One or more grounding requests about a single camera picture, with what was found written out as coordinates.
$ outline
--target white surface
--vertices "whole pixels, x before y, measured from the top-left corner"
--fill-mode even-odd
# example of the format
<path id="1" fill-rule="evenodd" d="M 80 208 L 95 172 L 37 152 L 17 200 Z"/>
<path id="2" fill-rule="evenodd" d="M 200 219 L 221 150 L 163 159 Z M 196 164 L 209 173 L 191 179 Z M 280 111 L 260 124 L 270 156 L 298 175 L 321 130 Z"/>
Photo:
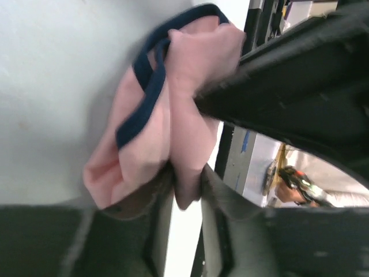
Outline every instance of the white surface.
<path id="1" fill-rule="evenodd" d="M 0 203 L 92 204 L 82 167 L 105 128 L 122 74 L 150 30 L 204 2 L 1 1 Z M 248 0 L 212 2 L 243 28 Z M 199 203 L 186 212 L 175 206 L 172 220 L 165 275 L 188 277 Z"/>
<path id="2" fill-rule="evenodd" d="M 307 19 L 310 14 L 312 1 L 307 2 L 294 2 L 289 12 L 287 21 L 291 27 Z"/>
<path id="3" fill-rule="evenodd" d="M 265 173 L 276 158 L 279 147 L 279 141 L 262 134 L 256 135 L 242 196 L 260 207 L 266 204 L 266 197 L 262 195 Z"/>

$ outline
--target gray surface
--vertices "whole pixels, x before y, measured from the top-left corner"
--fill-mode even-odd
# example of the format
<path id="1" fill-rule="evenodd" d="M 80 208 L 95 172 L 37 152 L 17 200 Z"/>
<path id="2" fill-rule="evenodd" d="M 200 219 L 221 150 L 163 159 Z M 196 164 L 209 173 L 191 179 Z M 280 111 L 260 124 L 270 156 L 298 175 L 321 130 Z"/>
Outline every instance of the gray surface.
<path id="1" fill-rule="evenodd" d="M 261 134 L 256 135 L 242 193 L 243 197 L 249 199 L 254 204 L 263 204 L 262 186 L 265 180 L 265 173 L 271 162 L 275 159 L 279 146 L 279 141 Z"/>
<path id="2" fill-rule="evenodd" d="M 243 139 L 247 130 L 236 127 L 232 139 L 229 158 L 224 173 L 224 182 L 239 194 L 243 193 L 244 183 L 250 159 L 253 153 L 256 134 L 251 132 L 248 138 L 247 148 L 242 152 Z"/>
<path id="3" fill-rule="evenodd" d="M 153 243 L 152 259 L 159 276 L 164 276 L 165 261 L 167 259 L 168 238 L 171 225 L 171 212 L 173 209 L 173 195 L 163 200 L 158 218 L 158 230 Z"/>
<path id="4" fill-rule="evenodd" d="M 230 265 L 228 259 L 234 263 L 227 276 L 278 276 L 274 252 L 262 220 L 263 209 L 225 186 L 209 167 L 205 167 L 202 181 L 204 195 L 201 204 L 207 276 L 225 276 L 219 273 L 222 262 L 225 262 L 226 269 L 226 265 Z M 220 249 L 225 254 L 225 259 L 222 259 Z"/>
<path id="5" fill-rule="evenodd" d="M 250 1 L 249 9 L 262 9 L 264 1 L 263 0 L 252 0 Z"/>

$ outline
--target navy blue strap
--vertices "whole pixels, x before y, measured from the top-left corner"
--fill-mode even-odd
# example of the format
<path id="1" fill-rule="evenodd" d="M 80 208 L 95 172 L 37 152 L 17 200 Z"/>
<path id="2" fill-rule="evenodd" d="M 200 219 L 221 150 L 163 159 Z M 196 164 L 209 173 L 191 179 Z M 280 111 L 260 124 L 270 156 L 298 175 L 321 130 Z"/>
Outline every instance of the navy blue strap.
<path id="1" fill-rule="evenodd" d="M 219 24 L 228 23 L 226 16 L 214 4 L 206 4 L 192 8 L 179 16 L 167 21 L 159 26 L 147 39 L 137 59 L 133 63 L 138 83 L 145 92 L 145 97 L 140 106 L 130 115 L 130 117 L 116 131 L 116 144 L 118 149 L 124 147 L 147 124 L 156 101 L 163 89 L 166 76 L 164 67 L 163 52 L 170 44 L 168 31 L 170 29 L 181 29 L 187 24 L 205 16 L 217 16 Z M 153 71 L 148 60 L 148 52 L 155 49 L 156 70 Z"/>

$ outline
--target person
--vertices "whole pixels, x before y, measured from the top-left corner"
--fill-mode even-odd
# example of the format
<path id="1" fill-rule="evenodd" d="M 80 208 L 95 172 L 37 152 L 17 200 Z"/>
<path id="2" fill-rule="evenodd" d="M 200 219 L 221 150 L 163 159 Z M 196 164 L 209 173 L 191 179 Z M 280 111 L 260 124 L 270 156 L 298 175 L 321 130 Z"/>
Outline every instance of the person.
<path id="1" fill-rule="evenodd" d="M 369 207 L 369 190 L 330 163 L 292 147 L 286 148 L 286 164 L 304 172 L 310 180 L 331 196 L 335 207 Z M 301 193 L 280 181 L 275 190 L 282 203 L 306 203 Z"/>

